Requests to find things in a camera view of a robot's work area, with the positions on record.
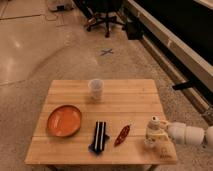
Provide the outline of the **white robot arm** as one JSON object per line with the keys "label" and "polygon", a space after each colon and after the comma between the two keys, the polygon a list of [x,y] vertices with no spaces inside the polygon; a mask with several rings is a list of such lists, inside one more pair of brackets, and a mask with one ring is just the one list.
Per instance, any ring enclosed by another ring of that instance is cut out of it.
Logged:
{"label": "white robot arm", "polygon": [[181,122],[160,120],[159,128],[166,133],[169,139],[177,144],[201,146],[213,151],[213,126],[203,129]]}

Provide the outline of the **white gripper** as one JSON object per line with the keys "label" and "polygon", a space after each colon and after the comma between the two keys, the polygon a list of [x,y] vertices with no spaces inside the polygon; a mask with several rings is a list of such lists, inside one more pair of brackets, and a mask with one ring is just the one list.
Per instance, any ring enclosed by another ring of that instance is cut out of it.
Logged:
{"label": "white gripper", "polygon": [[185,143],[186,124],[180,122],[170,123],[166,120],[160,120],[155,134],[159,140],[168,140],[169,137],[178,144]]}

